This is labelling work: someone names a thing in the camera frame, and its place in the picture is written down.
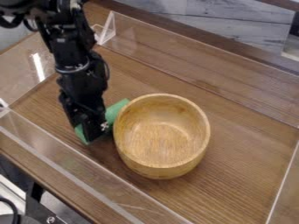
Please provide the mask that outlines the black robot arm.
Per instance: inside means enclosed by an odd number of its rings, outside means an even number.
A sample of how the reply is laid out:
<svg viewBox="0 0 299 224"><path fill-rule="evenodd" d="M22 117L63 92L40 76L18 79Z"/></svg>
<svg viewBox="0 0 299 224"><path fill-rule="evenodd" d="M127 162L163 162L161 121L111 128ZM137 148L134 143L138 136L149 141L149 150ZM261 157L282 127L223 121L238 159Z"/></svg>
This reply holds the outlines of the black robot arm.
<svg viewBox="0 0 299 224"><path fill-rule="evenodd" d="M86 18L88 0L0 0L0 27L24 25L39 32L60 75L60 104L70 124L88 143L107 131L103 94L109 63L94 51L95 32Z"/></svg>

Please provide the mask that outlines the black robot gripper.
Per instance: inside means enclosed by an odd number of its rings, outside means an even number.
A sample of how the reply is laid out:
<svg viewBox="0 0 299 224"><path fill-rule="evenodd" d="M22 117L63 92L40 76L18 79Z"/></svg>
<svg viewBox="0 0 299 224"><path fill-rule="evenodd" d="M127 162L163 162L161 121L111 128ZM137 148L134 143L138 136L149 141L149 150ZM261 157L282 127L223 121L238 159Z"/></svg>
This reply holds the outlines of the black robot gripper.
<svg viewBox="0 0 299 224"><path fill-rule="evenodd" d="M60 74L60 104L76 135L84 144L92 143L109 132L105 91L109 88L109 65L96 52L82 58L55 56L55 69Z"/></svg>

